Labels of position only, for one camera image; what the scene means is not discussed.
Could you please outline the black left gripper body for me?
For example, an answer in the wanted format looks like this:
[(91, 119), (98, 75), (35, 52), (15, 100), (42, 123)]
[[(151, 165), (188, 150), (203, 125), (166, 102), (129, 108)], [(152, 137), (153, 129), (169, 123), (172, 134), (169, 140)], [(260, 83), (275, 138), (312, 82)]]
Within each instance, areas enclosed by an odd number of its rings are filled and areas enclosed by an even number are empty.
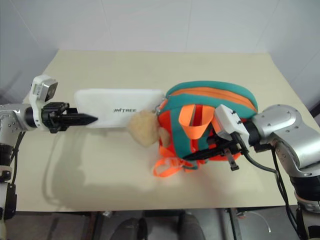
[(78, 113), (68, 113), (69, 108), (71, 107), (67, 102), (50, 102), (41, 109), (41, 121), (50, 133), (65, 132), (69, 128), (60, 123), (61, 115)]

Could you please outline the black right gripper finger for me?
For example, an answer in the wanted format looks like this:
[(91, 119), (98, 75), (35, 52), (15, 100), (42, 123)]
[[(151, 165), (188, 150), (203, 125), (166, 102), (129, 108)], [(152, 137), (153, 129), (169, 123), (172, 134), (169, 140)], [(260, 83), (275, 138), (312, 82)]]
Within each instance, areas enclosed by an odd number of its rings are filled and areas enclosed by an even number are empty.
[(205, 150), (196, 151), (194, 153), (184, 156), (183, 159), (186, 161), (206, 160), (206, 159), (210, 159), (223, 154), (224, 154), (224, 149), (220, 147), (216, 147), (216, 148), (210, 148), (210, 149), (208, 148)]

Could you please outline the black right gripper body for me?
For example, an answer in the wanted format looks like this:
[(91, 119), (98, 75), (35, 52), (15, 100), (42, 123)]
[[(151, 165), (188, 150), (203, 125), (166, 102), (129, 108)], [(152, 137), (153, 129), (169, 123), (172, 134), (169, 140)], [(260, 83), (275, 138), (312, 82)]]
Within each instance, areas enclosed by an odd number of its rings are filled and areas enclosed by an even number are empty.
[(229, 141), (217, 135), (212, 135), (206, 141), (209, 149), (213, 151), (213, 156), (209, 158), (210, 161), (228, 161), (225, 150), (229, 150), (235, 160), (241, 156), (241, 148), (238, 148), (237, 143), (233, 140)]

